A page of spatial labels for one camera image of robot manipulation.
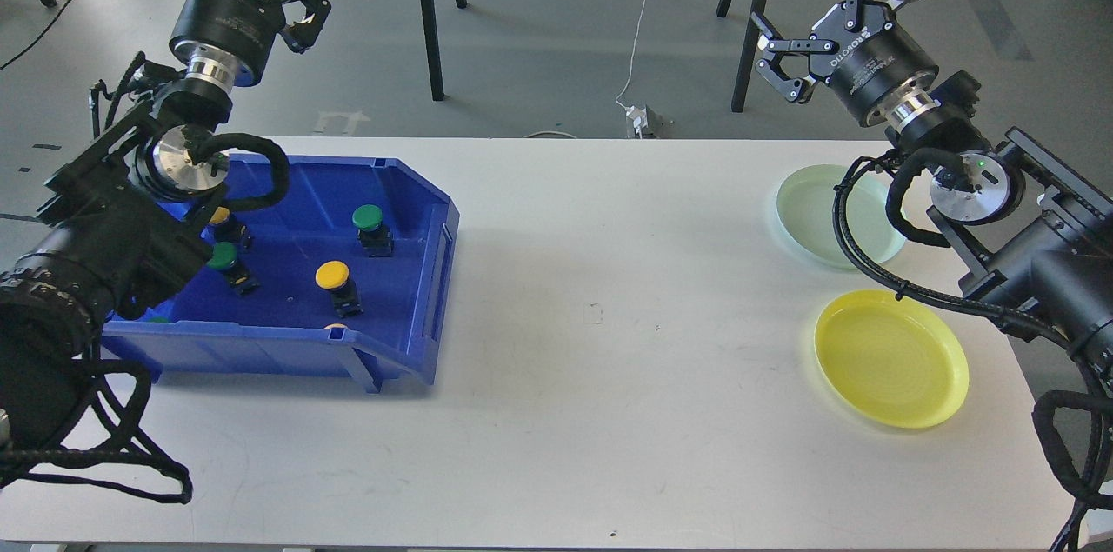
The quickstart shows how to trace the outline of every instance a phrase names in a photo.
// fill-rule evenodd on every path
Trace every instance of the yellow plate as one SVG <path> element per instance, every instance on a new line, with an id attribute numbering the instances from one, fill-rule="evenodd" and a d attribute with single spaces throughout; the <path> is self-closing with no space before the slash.
<path id="1" fill-rule="evenodd" d="M 816 358 L 835 392 L 859 413 L 890 426 L 927 428 L 966 400 L 969 366 L 951 328 L 893 292 L 850 292 L 816 324 Z"/>

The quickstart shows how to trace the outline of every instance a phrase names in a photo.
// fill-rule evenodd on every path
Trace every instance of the yellow push button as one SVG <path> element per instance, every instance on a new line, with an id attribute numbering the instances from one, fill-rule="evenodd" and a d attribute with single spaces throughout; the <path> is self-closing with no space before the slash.
<path id="1" fill-rule="evenodd" d="M 211 218 L 209 218 L 209 224 L 211 224 L 213 226 L 224 224 L 225 221 L 227 221 L 228 216 L 230 215 L 232 211 L 229 211 L 226 207 L 217 207 L 216 210 L 213 211 Z"/>
<path id="2" fill-rule="evenodd" d="M 317 268 L 315 279 L 322 289 L 339 289 L 347 283 L 348 269 L 344 262 L 328 262 Z"/>

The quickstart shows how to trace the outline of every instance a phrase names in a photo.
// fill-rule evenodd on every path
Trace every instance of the white table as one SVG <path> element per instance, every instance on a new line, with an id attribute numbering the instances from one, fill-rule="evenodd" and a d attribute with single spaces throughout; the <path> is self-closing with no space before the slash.
<path id="1" fill-rule="evenodd" d="M 989 323 L 940 315 L 972 381 L 935 428 L 867 422 L 820 382 L 819 310 L 874 285 L 788 250 L 771 199 L 796 168 L 878 142 L 278 141 L 400 157 L 453 196 L 436 385 L 168 375 L 145 427 L 190 467 L 193 503 L 19 482 L 0 539 L 1042 549 L 1070 511 Z M 890 266 L 952 292 L 963 274 L 914 244 Z"/>

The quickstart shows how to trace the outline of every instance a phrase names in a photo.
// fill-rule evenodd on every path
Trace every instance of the cable tie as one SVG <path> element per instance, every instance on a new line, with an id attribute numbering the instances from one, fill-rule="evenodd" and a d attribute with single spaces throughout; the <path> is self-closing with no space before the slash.
<path id="1" fill-rule="evenodd" d="M 1003 329 L 1003 327 L 1005 327 L 1009 322 L 1012 322 L 1005 319 L 1005 310 L 1007 310 L 1005 306 L 1002 305 L 987 305 L 987 306 L 993 310 L 991 310 L 991 315 L 986 316 L 986 319 L 988 319 L 989 324 L 993 324 L 993 326 L 996 327 L 997 331 Z"/>
<path id="2" fill-rule="evenodd" d="M 1086 344 L 1090 343 L 1089 338 L 1078 337 L 1074 345 L 1071 346 L 1070 352 L 1067 352 L 1067 358 L 1071 361 L 1078 361 L 1078 356 L 1082 355 L 1082 351 L 1085 349 Z"/>
<path id="3" fill-rule="evenodd" d="M 898 303 L 905 298 L 905 294 L 908 290 L 908 285 L 912 285 L 912 283 L 908 283 L 908 280 L 904 278 L 900 279 L 900 286 L 897 288 L 897 295 L 896 295 Z"/>

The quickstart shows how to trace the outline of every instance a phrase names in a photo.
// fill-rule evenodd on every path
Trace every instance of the plastic plate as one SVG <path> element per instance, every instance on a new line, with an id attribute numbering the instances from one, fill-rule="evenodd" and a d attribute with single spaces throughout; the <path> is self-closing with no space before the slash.
<path id="1" fill-rule="evenodd" d="M 824 377 L 870 420 L 927 428 L 966 400 L 969 366 L 951 328 L 927 307 L 890 292 L 850 292 L 816 324 L 816 358 Z"/>
<path id="2" fill-rule="evenodd" d="M 792 172 L 777 190 L 777 219 L 794 243 L 824 264 L 854 268 L 835 239 L 831 207 L 841 165 L 810 165 Z M 858 180 L 847 203 L 847 221 L 855 241 L 869 258 L 885 263 L 904 247 L 905 238 L 885 216 L 886 187 L 871 176 Z"/>

